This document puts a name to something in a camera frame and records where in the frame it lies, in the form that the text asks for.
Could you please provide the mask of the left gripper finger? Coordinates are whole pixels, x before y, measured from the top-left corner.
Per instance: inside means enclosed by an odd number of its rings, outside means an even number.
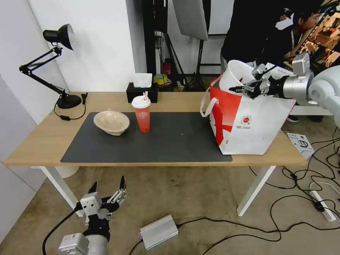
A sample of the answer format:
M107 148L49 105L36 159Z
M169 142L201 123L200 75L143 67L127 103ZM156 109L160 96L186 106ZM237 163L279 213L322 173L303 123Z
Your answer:
M125 197L128 195L126 189L126 182L124 175L121 177L119 190L117 190L108 200L107 204L118 204L121 205L125 200Z
M87 195L89 197L95 197L95 196L98 195L98 193L97 193L97 184L98 184L97 181L95 181L94 184L91 186L91 188L88 190Z

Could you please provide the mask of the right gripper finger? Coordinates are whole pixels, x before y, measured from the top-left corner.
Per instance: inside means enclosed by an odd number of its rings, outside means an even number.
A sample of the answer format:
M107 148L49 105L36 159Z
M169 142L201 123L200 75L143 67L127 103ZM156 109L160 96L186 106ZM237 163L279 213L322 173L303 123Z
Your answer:
M245 89L236 89L236 93L242 93L243 95L251 98L251 99L255 99L257 97L257 94L253 91L248 91Z
M241 86L230 87L229 91L257 91L261 85L261 80L252 80Z

